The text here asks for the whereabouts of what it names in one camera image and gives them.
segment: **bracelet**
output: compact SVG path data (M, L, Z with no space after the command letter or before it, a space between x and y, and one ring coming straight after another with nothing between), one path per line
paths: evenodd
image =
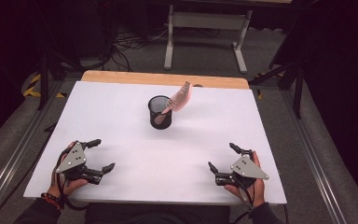
M49 194L49 193L42 193L40 196L47 203L54 205L57 208L57 210L61 211L63 209L63 202L62 202L61 198L57 198L56 196Z

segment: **floor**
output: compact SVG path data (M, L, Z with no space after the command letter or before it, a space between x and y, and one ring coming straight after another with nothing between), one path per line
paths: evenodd
M210 30L200 32L191 29L175 30L175 33L170 71L163 69L166 49L164 33L152 36L150 39L154 41L140 49L120 48L127 57L131 70L165 73L167 76L184 74L245 77L251 80L257 73L269 70L269 62L284 39L284 34L280 30L250 29L242 47L242 54L248 67L248 73L243 75L239 72L230 46L237 38L237 33ZM115 53L113 57L117 62L127 64L123 56ZM87 65L94 61L85 60L82 63ZM127 70L113 60L103 69ZM24 91L34 75L30 74L24 83ZM81 74L71 73L64 82L51 80L51 92L56 90L68 95L54 97L54 94L50 97L51 100L45 110L37 110L38 97L27 96L25 102L0 130L0 174L8 174L6 184L0 187L0 204L3 204L0 210L0 223L12 223L32 203L32 200L23 198L22 194L32 175L33 162L48 140L48 132L45 130L59 120L71 89L80 76ZM253 86L252 89L272 153L282 173L290 222L358 223L358 188L340 159L307 86L303 90L301 119L296 119L291 108L294 87L290 91L279 91L275 85L277 80L278 78L274 77L259 86ZM256 90L261 90L261 97ZM23 157L12 157L19 151L23 152ZM17 165L8 166L8 172L7 164L13 164L15 159ZM273 205L272 208L281 220L286 220L283 206ZM230 221L242 212L242 207L232 206ZM79 222L84 222L84 212L70 209L65 209L59 219L59 223ZM252 221L246 217L240 223Z

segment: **gray carpet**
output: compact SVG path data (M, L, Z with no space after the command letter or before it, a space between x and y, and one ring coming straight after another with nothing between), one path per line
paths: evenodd
M178 31L177 33L171 71L163 69L166 49L166 41L163 39L154 41L141 49L123 51L130 62L131 69L134 72L246 77L250 80L255 74L268 71L269 62L284 38L280 31L250 29L242 47L242 53L249 70L248 74L244 76L239 72L230 46L230 43L237 38L237 33L222 31L214 38L193 30ZM114 57L121 63L125 63L123 58L119 58L117 55ZM117 71L118 67L110 61L104 69ZM28 85L30 78L24 83L24 86ZM68 77L62 85L61 92L70 93L78 79L78 77ZM301 138L290 117L290 108L285 105L282 93L271 88L274 83L276 83L276 78L272 78L263 83L262 86L257 87L261 90L263 99L258 100L256 93L255 99L272 153L279 170L282 172L281 179L288 202L289 220L291 223L334 223L306 159ZM32 139L26 156L16 174L12 177L4 198L25 175L26 170L36 158L38 150L48 137L48 133L44 130L58 121L65 103L65 98L54 98L48 113L44 116ZM20 142L34 114L37 113L37 106L38 98L26 97L25 102L0 130L0 171ZM301 122L307 130L347 223L358 223L358 188L342 163L319 112L312 102L307 87L303 92L301 115ZM1 210L0 223L12 223L32 202L32 200L22 197L30 176L31 174L27 175ZM277 216L285 221L283 207L274 205L272 208ZM243 211L244 209L240 206L231 207L231 221ZM84 212L65 209L59 223L81 223L83 221ZM252 221L246 217L240 223L252 223Z

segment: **cable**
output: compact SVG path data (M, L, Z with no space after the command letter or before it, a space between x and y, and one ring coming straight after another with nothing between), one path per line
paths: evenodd
M239 221L241 221L241 219L243 219L244 217L246 217L249 214L249 212L245 212L242 215L238 216L237 219L235 219L234 222L231 222L230 224L237 224Z
M220 35L221 30L214 30L214 31L216 31L216 34L213 34L213 35L209 35L209 34L204 33L202 31L212 31L212 30L211 29L196 29L196 32L198 32L198 33L200 33L202 35L206 35L208 37L217 37L218 35Z
M117 45L119 45L119 46L125 48L124 50L126 50L126 49L141 49L141 48L143 48L143 47L146 45L146 43L139 43L139 44L136 45L135 47L132 46L132 41L130 42L129 45L123 45L123 44L120 44L120 43L117 43Z
M128 72L133 72L132 69L130 68L130 63L129 63L127 57L126 57L123 53L121 53L120 51L117 52L117 55L118 55L119 57L123 56L123 58L126 60L126 63L127 63L127 66L124 65L124 64L122 64L122 63L119 63L119 62L116 61L115 58L112 56L111 58L112 58L113 62L117 65L118 71L120 71L120 66L122 66L122 67L127 68L127 71L128 71Z
M252 198L252 203L251 203L252 206L253 206L253 204L255 202L255 184L253 184L253 186L254 186L254 197Z
M59 161L61 161L63 155L65 153L67 153L68 151L64 151L60 158L59 158ZM87 206L81 206L81 207L78 207L78 206L74 206L68 199L68 197L66 197L66 194L63 193L63 188L62 186L66 185L66 180L65 180L65 183L61 183L61 178L60 178L60 174L56 174L56 177L57 177L57 185L58 185L58 191L60 192L60 195L61 195L61 200L64 202L64 204L68 205L69 208L73 209L73 210L76 210L76 211L81 211L81 210L85 210L87 209Z
M104 66L110 59L110 55L113 53L112 50L109 51L109 54L104 56L103 60L101 62L98 62L98 63L95 63L95 64L92 64L92 65L88 65L88 66L83 66L83 65L79 65L82 69L84 69L85 71L87 70L92 70L92 69L95 69L95 68L98 68L100 66ZM68 67L68 66L64 66L62 65L62 68L67 71L67 72L78 72L78 70L76 70L74 67Z
M165 33L167 33L168 32L168 30L165 30L164 32L162 32L158 37L156 37L156 38L154 38L154 39L152 39L152 40L148 40L147 42L154 42L154 41L156 41L156 40L158 40L158 39L161 39L161 37L165 34Z

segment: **white board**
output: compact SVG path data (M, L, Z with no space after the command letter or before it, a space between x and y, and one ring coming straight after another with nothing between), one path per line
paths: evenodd
M173 112L172 125L156 130L149 122L148 101L174 95L180 87L79 81L37 164L24 197L37 198L48 189L60 153L72 142L102 139L86 149L86 165L115 169L100 185L88 184L72 199L83 202L238 204L216 186L210 161L230 173L240 155L234 143L253 149L269 175L266 201L286 203L252 91L193 88L187 105Z

